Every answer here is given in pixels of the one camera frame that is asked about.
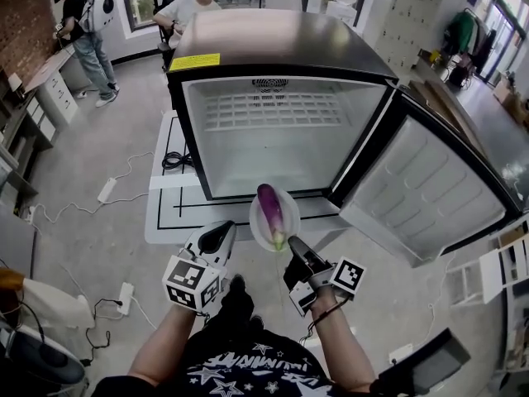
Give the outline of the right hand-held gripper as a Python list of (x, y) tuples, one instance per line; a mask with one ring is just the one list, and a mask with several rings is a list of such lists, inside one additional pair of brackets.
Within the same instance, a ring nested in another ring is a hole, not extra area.
[(342, 257), (338, 262), (324, 261), (299, 237), (291, 236), (288, 245), (293, 258), (284, 272), (289, 298), (304, 317), (317, 300), (318, 290), (332, 287), (345, 300), (352, 300), (364, 278), (365, 268)]

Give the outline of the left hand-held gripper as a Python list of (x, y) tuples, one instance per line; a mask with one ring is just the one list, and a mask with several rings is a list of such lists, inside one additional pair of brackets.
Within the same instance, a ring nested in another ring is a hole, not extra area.
[(226, 264), (236, 238), (233, 221), (208, 224), (193, 232), (163, 275), (168, 301), (196, 313), (208, 313), (222, 292)]

